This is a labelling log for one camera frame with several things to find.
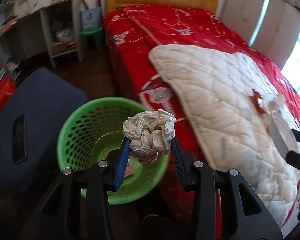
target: silver screw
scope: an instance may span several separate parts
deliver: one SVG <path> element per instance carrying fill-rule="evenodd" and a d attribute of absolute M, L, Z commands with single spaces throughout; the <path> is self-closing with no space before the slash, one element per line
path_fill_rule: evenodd
<path fill-rule="evenodd" d="M 100 167 L 106 167 L 108 165 L 107 161 L 99 161 L 98 165 Z"/>
<path fill-rule="evenodd" d="M 237 175 L 239 174 L 239 172 L 238 172 L 237 170 L 235 170 L 235 169 L 231 169 L 231 170 L 230 170 L 230 174 L 231 174 L 232 176 L 237 176 Z"/>
<path fill-rule="evenodd" d="M 69 175 L 69 174 L 71 173 L 71 169 L 70 169 L 70 168 L 65 168 L 65 169 L 62 171 L 62 173 L 63 173 L 64 175 Z"/>
<path fill-rule="evenodd" d="M 195 162 L 193 163 L 193 165 L 196 166 L 196 167 L 198 167 L 198 168 L 201 168 L 201 167 L 203 166 L 203 163 L 200 162 L 200 161 L 195 161 Z"/>

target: green basket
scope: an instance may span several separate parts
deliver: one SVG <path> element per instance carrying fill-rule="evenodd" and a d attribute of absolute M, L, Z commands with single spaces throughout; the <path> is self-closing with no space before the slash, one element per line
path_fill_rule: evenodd
<path fill-rule="evenodd" d="M 57 157 L 60 170 L 90 168 L 105 159 L 105 154 L 121 145 L 122 122 L 146 111 L 138 102 L 117 97 L 100 98 L 78 108 L 63 125 L 58 138 Z M 129 203 L 148 194 L 164 176 L 169 156 L 160 154 L 153 164 L 140 164 L 129 158 L 134 173 L 127 176 L 117 192 L 108 191 L 110 205 Z M 86 196 L 86 189 L 81 191 Z"/>

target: white plastic bowl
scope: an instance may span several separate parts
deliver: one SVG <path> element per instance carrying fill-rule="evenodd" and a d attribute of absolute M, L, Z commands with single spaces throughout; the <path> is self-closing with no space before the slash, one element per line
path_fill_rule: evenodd
<path fill-rule="evenodd" d="M 286 121 L 277 112 L 271 113 L 269 134 L 284 160 L 289 151 L 298 152 L 298 144 L 293 132 Z"/>

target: blue chair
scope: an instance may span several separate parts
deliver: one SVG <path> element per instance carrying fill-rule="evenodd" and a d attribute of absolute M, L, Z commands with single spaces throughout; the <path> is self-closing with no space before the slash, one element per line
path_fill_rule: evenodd
<path fill-rule="evenodd" d="M 58 134 L 66 119 L 88 101 L 86 93 L 46 68 L 32 73 L 0 113 L 0 185 L 25 191 L 40 177 L 49 158 L 56 160 Z M 26 158 L 14 163 L 13 122 L 24 115 Z"/>

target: wooden floor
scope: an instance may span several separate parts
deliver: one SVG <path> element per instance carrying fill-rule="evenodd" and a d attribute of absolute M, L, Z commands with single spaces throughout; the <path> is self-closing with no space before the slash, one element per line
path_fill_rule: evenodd
<path fill-rule="evenodd" d="M 85 91 L 90 100 L 119 96 L 107 49 L 87 51 L 81 63 L 76 56 L 64 57 L 56 69 L 52 68 L 46 53 L 35 56 L 29 59 L 29 66 L 22 70 L 17 84 L 23 82 L 36 69 L 43 66 Z"/>

